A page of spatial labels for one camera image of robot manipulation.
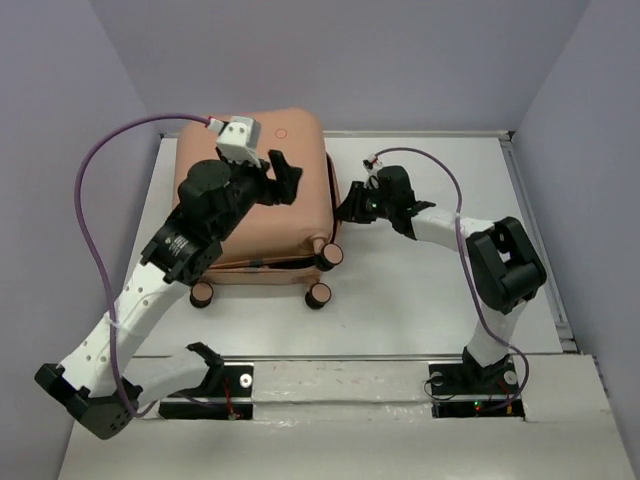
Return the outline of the pink hard-shell suitcase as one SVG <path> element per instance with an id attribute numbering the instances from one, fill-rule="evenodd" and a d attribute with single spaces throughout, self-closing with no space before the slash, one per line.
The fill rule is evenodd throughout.
<path id="1" fill-rule="evenodd" d="M 334 217 L 338 181 L 322 126 L 312 113 L 297 107 L 250 116 L 261 125 L 258 154 L 279 150 L 290 165 L 302 169 L 297 197 L 290 206 L 252 207 L 223 243 L 222 256 L 192 286 L 190 302 L 208 306 L 217 285 L 301 283 L 307 288 L 307 306 L 320 309 L 332 298 L 321 276 L 344 258 L 336 243 L 341 225 Z"/>

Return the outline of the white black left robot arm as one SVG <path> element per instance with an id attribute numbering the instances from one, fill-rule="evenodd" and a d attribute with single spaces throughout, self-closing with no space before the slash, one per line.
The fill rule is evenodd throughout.
<path id="1" fill-rule="evenodd" d="M 119 297 L 71 354 L 39 368 L 36 383 L 101 440 L 120 433 L 138 408 L 168 395 L 215 392 L 224 378 L 224 360 L 201 342 L 135 379 L 124 373 L 164 314 L 221 257 L 223 241 L 250 209 L 293 204 L 302 175 L 279 150 L 257 163 L 194 164 L 179 184 L 177 205 L 143 249 Z"/>

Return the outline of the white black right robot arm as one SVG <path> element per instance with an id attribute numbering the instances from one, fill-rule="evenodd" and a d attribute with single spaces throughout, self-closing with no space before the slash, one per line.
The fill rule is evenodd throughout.
<path id="1" fill-rule="evenodd" d="M 524 226 L 511 216 L 480 220 L 419 201 L 401 166 L 367 160 L 364 168 L 366 180 L 351 184 L 338 218 L 355 224 L 384 219 L 411 240 L 458 253 L 478 323 L 461 363 L 437 375 L 434 385 L 448 395 L 486 390 L 503 375 L 517 320 L 547 280 Z"/>

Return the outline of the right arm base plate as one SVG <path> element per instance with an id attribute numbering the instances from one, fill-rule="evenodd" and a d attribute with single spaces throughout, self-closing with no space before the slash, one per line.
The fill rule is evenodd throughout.
<path id="1" fill-rule="evenodd" d="M 429 365 L 423 390 L 431 399 L 435 419 L 525 418 L 523 402 L 516 396 L 519 378 L 511 361 L 483 383 L 466 382 L 461 373 L 461 363 Z"/>

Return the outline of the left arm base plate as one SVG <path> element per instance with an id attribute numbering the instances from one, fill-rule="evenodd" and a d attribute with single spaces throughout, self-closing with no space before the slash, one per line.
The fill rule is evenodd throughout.
<path id="1" fill-rule="evenodd" d="M 158 404 L 157 414 L 165 420 L 252 420 L 253 377 L 253 364 L 227 364 L 215 385 L 171 394 Z"/>

